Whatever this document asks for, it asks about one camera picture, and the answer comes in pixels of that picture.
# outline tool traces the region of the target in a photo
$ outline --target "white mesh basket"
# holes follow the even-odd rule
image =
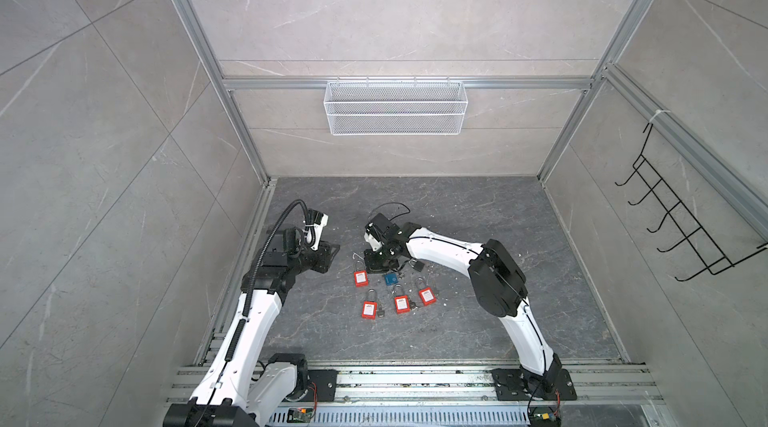
[[[323,105],[333,135],[458,134],[467,93],[460,81],[334,81]]]

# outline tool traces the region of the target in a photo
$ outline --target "hook rack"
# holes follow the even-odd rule
[[[750,259],[750,258],[756,256],[758,253],[763,252],[763,250],[768,249],[768,242],[766,242],[766,243],[760,245],[756,249],[755,252],[751,253],[750,255],[748,255],[748,256],[746,256],[746,257],[744,257],[742,259],[737,260],[736,262],[731,260],[725,254],[723,249],[721,249],[720,246],[717,245],[717,242],[715,242],[715,240],[712,238],[710,233],[706,231],[706,229],[704,228],[703,225],[701,225],[701,222],[699,222],[699,220],[696,218],[696,216],[688,209],[688,206],[686,206],[685,202],[683,202],[682,199],[680,199],[680,196],[677,195],[677,192],[675,192],[674,189],[667,183],[667,181],[665,181],[664,178],[661,177],[661,174],[659,174],[659,172],[656,170],[656,167],[654,167],[654,165],[652,163],[650,163],[650,161],[648,161],[648,159],[645,157],[645,154],[644,154],[645,153],[645,146],[648,144],[648,138],[650,137],[650,132],[653,130],[653,128],[654,128],[654,125],[651,124],[650,122],[648,122],[648,124],[645,126],[645,129],[643,129],[643,133],[648,131],[648,134],[646,134],[645,141],[643,142],[643,147],[640,149],[640,155],[638,155],[638,158],[635,159],[635,161],[632,163],[632,168],[633,168],[632,174],[630,174],[630,176],[627,178],[626,181],[624,181],[622,183],[614,182],[614,184],[616,184],[619,187],[621,187],[623,185],[626,185],[630,181],[630,179],[632,177],[634,177],[635,175],[638,175],[639,178],[645,183],[646,187],[648,187],[648,192],[646,192],[646,194],[639,201],[634,202],[634,203],[633,202],[628,202],[628,204],[629,205],[638,205],[640,202],[644,201],[649,195],[653,194],[654,197],[656,198],[656,200],[659,202],[659,204],[661,204],[661,207],[664,208],[664,216],[661,218],[661,221],[659,222],[659,226],[656,227],[656,229],[654,229],[654,230],[650,230],[649,228],[646,227],[646,230],[648,232],[651,232],[651,233],[658,232],[661,229],[661,226],[664,225],[664,221],[666,221],[667,218],[669,218],[669,219],[672,220],[672,222],[674,222],[675,227],[677,227],[677,230],[679,230],[680,233],[683,235],[683,238],[678,240],[677,243],[675,245],[673,245],[672,247],[669,247],[667,249],[659,249],[657,247],[656,250],[658,250],[659,252],[669,252],[670,250],[675,249],[677,246],[679,246],[683,242],[685,242],[685,243],[688,243],[688,245],[690,245],[690,248],[694,250],[694,252],[696,253],[696,256],[699,258],[699,260],[701,260],[701,263],[704,265],[704,268],[702,268],[698,272],[694,273],[690,277],[686,277],[684,279],[680,279],[680,278],[678,278],[676,276],[675,280],[677,280],[678,282],[686,282],[687,280],[693,279],[694,277],[698,276],[699,274],[703,273],[704,271],[707,271],[707,272],[709,272],[712,275],[717,275],[719,273],[725,272],[726,270],[728,270],[728,269],[730,269],[732,267],[735,267],[736,265],[744,262],[744,260],[747,260],[747,259]],[[648,167],[651,170],[653,170],[653,172],[658,176],[659,180],[656,181],[655,184],[651,185],[650,182],[648,182],[648,179],[646,179],[643,176],[643,173],[640,172],[640,167],[642,167],[643,165],[648,165]],[[667,205],[664,202],[661,201],[661,199],[659,198],[658,194],[655,191],[655,189],[659,185],[661,185],[661,184],[663,184],[674,195],[674,198],[677,200],[677,202],[672,207],[670,207],[670,208],[668,208]],[[691,230],[689,233],[685,233],[685,230],[683,230],[683,228],[680,226],[680,224],[677,222],[677,220],[674,217],[673,211],[678,206],[682,206],[682,208],[685,209],[685,211],[688,213],[688,215],[692,219],[694,219],[694,221],[696,222],[696,226],[698,226],[694,230]],[[690,241],[691,236],[693,236],[696,232],[699,232],[699,231],[704,232],[704,235],[706,235],[706,238],[708,238],[710,240],[710,242],[715,246],[715,249],[717,249],[717,251],[720,253],[720,257],[717,260],[715,260],[714,262],[712,262],[712,263],[707,263],[704,260],[704,258],[701,257],[701,253],[699,252],[698,249],[696,249],[696,246],[694,245],[694,243]],[[717,264],[723,262],[724,260],[727,262],[727,265],[725,266],[725,268],[719,269],[717,271],[713,271],[712,270],[713,267],[715,267]]]

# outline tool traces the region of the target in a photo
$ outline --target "white zip tie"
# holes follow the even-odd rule
[[[660,114],[660,113],[662,113],[662,112],[668,112],[668,113],[671,113],[672,111],[665,111],[665,110],[662,110],[662,109],[656,109],[656,112],[655,112],[655,113],[654,113],[654,114],[651,116],[651,118],[650,118],[650,119],[648,119],[648,124],[650,124],[651,122],[653,122],[653,121],[654,121],[654,119],[656,118],[656,116],[657,116],[657,115],[659,115],[659,114]]]

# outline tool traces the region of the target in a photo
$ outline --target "floor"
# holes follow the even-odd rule
[[[400,281],[418,302],[415,282],[426,278],[438,291],[437,303],[397,315],[382,276],[372,275],[369,288],[376,289],[386,315],[376,320],[360,316],[368,287],[355,287],[352,272],[362,265],[352,255],[362,255],[367,247],[362,235],[369,212],[390,201],[412,210],[397,222],[420,223],[461,240],[504,243],[525,272],[536,320],[562,359],[618,358],[536,178],[281,178],[267,225],[295,198],[329,215],[322,238],[341,244],[341,251],[328,273],[298,277],[267,337],[263,358],[275,352],[301,352],[313,360],[517,357],[502,325],[478,306],[469,279],[436,264],[428,264],[422,274],[406,267]],[[286,225],[300,222],[296,210]]]

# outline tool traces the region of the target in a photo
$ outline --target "padlock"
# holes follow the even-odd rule
[[[418,296],[422,298],[422,302],[425,306],[428,306],[430,303],[437,302],[435,293],[432,292],[432,289],[427,287],[426,280],[422,279],[421,277],[416,279],[416,288],[418,289]]]
[[[375,319],[376,311],[379,309],[379,302],[377,302],[376,291],[369,289],[366,294],[366,301],[362,303],[362,318],[363,319]]]
[[[368,273],[366,272],[365,265],[359,260],[355,261],[355,267],[362,267],[362,270],[358,270],[354,273],[355,287],[365,287],[368,285]]]
[[[397,291],[402,291],[401,295],[397,295]],[[397,313],[406,313],[410,312],[411,310],[411,300],[406,295],[406,290],[402,288],[400,284],[397,284],[395,288],[392,290],[392,293],[395,295],[395,312]]]

